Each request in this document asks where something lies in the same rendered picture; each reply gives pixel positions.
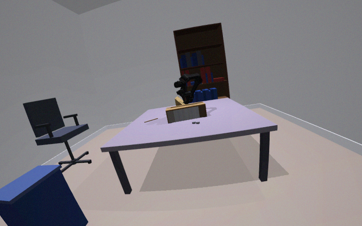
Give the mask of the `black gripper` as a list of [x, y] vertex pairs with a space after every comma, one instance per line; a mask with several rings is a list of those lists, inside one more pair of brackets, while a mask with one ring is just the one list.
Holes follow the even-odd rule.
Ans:
[[181, 89], [182, 88], [184, 89], [184, 93], [181, 93], [180, 96], [182, 97], [183, 101], [185, 101], [186, 97], [187, 102], [189, 102], [189, 98], [192, 95], [192, 93], [187, 91], [188, 88], [187, 86], [181, 87]]

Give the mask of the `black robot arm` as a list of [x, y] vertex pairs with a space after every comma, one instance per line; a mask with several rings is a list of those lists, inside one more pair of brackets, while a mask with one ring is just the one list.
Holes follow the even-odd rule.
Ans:
[[[183, 80], [182, 80], [182, 79], [183, 79]], [[193, 101], [194, 93], [195, 93], [197, 87], [199, 86], [199, 84], [201, 84], [201, 82], [202, 82], [202, 79], [201, 79], [200, 75], [199, 75], [198, 73], [196, 73], [196, 74], [183, 74], [183, 75], [179, 78], [180, 81], [177, 81], [177, 82], [174, 83], [174, 86], [175, 86], [176, 88], [178, 88], [178, 87], [184, 87], [184, 86], [187, 86], [186, 83], [189, 82], [189, 81], [192, 80], [192, 79], [195, 79], [195, 80], [194, 80], [194, 81], [195, 81], [195, 84], [193, 85], [193, 87], [192, 87], [192, 89], [191, 89], [192, 95], [191, 95], [190, 98], [189, 98], [189, 102], [192, 102], [192, 101]], [[180, 95], [181, 93], [184, 93], [184, 89], [180, 89], [180, 90], [177, 91], [177, 94], [178, 94], [178, 95]], [[188, 104], [189, 102], [187, 102], [187, 100], [185, 100], [183, 103], [184, 103], [184, 104]]]

